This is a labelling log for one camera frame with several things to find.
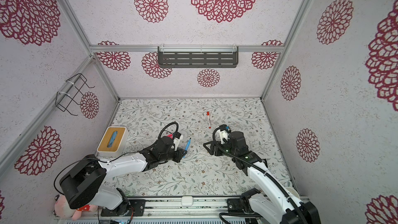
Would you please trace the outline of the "blue highlighter pen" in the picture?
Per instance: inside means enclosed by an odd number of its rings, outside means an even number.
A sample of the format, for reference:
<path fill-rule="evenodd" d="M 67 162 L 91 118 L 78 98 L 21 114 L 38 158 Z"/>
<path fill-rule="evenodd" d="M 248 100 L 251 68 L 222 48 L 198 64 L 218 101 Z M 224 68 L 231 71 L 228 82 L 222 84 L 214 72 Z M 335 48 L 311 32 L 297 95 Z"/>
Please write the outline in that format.
<path fill-rule="evenodd" d="M 185 157 L 187 156 L 188 150 L 189 150 L 189 147 L 190 147 L 190 144 L 191 144 L 191 138 L 189 138 L 188 141 L 187 141 L 187 144 L 186 144 L 186 147 L 185 147 L 186 153 L 185 153 L 185 155 L 183 156 L 183 158 L 185 158 Z"/>

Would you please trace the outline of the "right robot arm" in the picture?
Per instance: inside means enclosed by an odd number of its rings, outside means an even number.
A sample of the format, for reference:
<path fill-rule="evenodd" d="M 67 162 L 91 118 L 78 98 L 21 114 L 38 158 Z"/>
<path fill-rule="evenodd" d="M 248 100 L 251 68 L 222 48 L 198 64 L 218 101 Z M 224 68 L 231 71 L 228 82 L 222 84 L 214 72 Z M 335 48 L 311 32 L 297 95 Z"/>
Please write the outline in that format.
<path fill-rule="evenodd" d="M 244 134 L 222 125 L 214 129 L 212 140 L 204 143 L 210 155 L 228 156 L 237 168 L 254 181 L 259 188 L 243 193 L 239 199 L 229 199 L 225 216 L 263 218 L 269 224 L 319 224 L 317 208 L 309 201 L 303 202 L 283 186 L 268 169 L 265 160 L 249 150 Z"/>

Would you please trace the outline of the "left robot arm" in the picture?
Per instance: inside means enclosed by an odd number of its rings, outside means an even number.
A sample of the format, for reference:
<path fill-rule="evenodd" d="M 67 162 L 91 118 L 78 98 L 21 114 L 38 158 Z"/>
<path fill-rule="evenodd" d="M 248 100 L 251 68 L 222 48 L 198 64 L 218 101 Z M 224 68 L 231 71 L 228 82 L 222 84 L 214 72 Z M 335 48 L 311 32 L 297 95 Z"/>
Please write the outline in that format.
<path fill-rule="evenodd" d="M 172 160 L 179 163 L 187 150 L 178 147 L 179 139 L 161 137 L 150 147 L 139 152 L 128 152 L 116 159 L 102 161 L 87 155 L 60 179 L 60 187 L 69 208 L 86 205 L 101 206 L 114 216 L 123 216 L 132 208 L 120 188 L 104 185 L 104 181 L 123 174 L 146 172 Z"/>

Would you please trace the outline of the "white red-tipped marker pen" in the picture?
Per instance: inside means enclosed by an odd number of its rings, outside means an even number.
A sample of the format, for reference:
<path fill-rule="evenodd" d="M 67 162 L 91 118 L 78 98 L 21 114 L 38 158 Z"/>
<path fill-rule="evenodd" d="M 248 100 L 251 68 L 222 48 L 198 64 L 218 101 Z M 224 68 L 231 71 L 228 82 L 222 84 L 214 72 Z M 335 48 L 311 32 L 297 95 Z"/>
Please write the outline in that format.
<path fill-rule="evenodd" d="M 211 129 L 210 112 L 207 112 L 206 116 L 207 116 L 208 128 Z"/>

